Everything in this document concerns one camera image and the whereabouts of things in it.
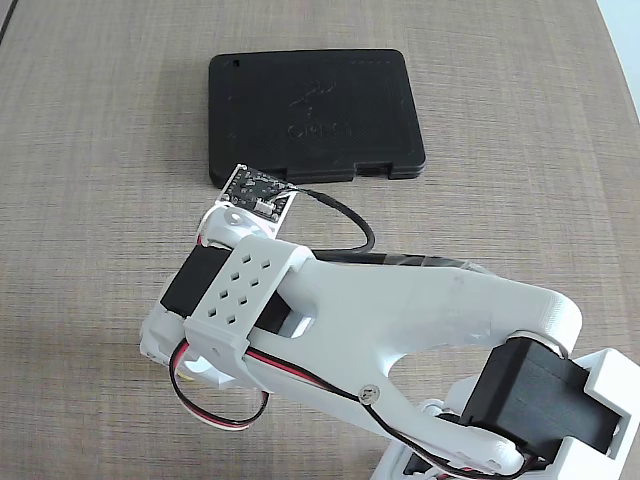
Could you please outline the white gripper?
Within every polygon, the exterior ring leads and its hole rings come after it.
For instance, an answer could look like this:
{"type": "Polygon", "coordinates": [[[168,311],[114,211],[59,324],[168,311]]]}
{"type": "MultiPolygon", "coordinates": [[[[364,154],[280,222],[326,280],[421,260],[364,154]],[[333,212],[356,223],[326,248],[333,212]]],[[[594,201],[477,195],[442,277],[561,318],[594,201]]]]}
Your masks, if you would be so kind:
{"type": "MultiPolygon", "coordinates": [[[[175,347],[183,338],[183,318],[162,305],[154,305],[140,329],[140,353],[167,366],[175,347]]],[[[177,373],[183,379],[202,382],[216,389],[236,386],[233,377],[217,370],[199,354],[189,353],[185,360],[180,361],[177,373]]]]}

